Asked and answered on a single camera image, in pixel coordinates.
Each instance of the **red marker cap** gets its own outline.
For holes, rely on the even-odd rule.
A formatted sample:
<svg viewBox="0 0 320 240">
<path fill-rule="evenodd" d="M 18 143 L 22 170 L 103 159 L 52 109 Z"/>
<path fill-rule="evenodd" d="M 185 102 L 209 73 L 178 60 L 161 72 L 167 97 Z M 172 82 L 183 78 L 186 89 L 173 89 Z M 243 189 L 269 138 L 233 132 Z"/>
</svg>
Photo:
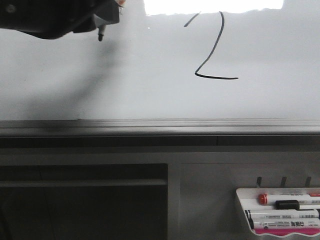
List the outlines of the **red marker cap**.
<svg viewBox="0 0 320 240">
<path fill-rule="evenodd" d="M 268 202 L 267 194 L 259 194 L 258 200 L 260 204 L 266 205 Z"/>
</svg>

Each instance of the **white marker barrel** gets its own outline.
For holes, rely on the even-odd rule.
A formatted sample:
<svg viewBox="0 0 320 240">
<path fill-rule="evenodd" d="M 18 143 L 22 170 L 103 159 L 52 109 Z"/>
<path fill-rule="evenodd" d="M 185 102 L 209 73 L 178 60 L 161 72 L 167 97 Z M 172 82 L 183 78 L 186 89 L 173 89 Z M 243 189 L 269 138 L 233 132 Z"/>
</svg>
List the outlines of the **white marker barrel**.
<svg viewBox="0 0 320 240">
<path fill-rule="evenodd" d="M 310 210 L 245 210 L 248 219 L 319 219 L 317 209 Z"/>
<path fill-rule="evenodd" d="M 262 205 L 274 205 L 276 201 L 297 200 L 300 205 L 320 205 L 320 196 L 312 196 L 310 194 L 260 194 L 258 196 L 259 203 Z"/>
<path fill-rule="evenodd" d="M 320 210 L 320 205 L 300 205 L 299 210 L 310 210 L 310 209 L 318 209 Z"/>
<path fill-rule="evenodd" d="M 318 229 L 318 218 L 291 218 L 291 219 L 261 219 L 249 220 L 252 229 Z"/>
</svg>

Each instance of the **whiteboard marker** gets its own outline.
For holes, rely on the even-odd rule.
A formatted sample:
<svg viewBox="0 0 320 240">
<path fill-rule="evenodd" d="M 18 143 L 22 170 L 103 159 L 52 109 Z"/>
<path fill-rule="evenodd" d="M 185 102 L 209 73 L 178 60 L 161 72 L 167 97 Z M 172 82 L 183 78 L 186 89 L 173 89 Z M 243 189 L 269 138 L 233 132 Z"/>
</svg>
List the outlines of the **whiteboard marker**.
<svg viewBox="0 0 320 240">
<path fill-rule="evenodd" d="M 248 219 L 319 219 L 319 212 L 320 209 L 245 210 L 245 214 Z"/>
<path fill-rule="evenodd" d="M 261 219 L 249 220 L 252 229 L 319 229 L 318 218 Z"/>
<path fill-rule="evenodd" d="M 275 201 L 275 208 L 278 210 L 295 209 L 295 210 L 312 210 L 320 209 L 320 205 L 301 205 L 298 200 L 280 200 Z"/>
<path fill-rule="evenodd" d="M 320 194 L 260 194 L 258 201 L 262 205 L 273 205 L 276 201 L 297 200 L 300 205 L 320 205 Z"/>
</svg>

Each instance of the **whiteboard frame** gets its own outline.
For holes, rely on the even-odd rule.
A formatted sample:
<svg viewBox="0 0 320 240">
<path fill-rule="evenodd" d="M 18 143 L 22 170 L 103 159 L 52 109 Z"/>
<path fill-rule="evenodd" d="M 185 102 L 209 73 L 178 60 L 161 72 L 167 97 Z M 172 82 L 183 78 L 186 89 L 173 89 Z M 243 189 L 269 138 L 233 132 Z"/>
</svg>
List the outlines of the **whiteboard frame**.
<svg viewBox="0 0 320 240">
<path fill-rule="evenodd" d="M 318 119 L 78 119 L 0 121 L 1 138 L 319 134 L 320 120 Z"/>
</svg>

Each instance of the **marker holder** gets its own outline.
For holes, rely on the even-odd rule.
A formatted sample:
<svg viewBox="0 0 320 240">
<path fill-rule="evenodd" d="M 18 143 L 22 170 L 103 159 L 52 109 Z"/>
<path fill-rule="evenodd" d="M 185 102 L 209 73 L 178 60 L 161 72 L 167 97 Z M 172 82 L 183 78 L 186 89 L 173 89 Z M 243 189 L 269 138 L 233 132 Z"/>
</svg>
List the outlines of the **marker holder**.
<svg viewBox="0 0 320 240">
<path fill-rule="evenodd" d="M 292 232 L 288 235 L 277 236 L 270 233 L 255 233 L 249 224 L 245 210 L 275 210 L 273 205 L 261 205 L 258 202 L 259 194 L 320 194 L 320 188 L 238 188 L 236 190 L 236 208 L 241 220 L 241 225 L 246 234 L 246 240 L 320 240 L 320 233 L 306 235 Z"/>
</svg>

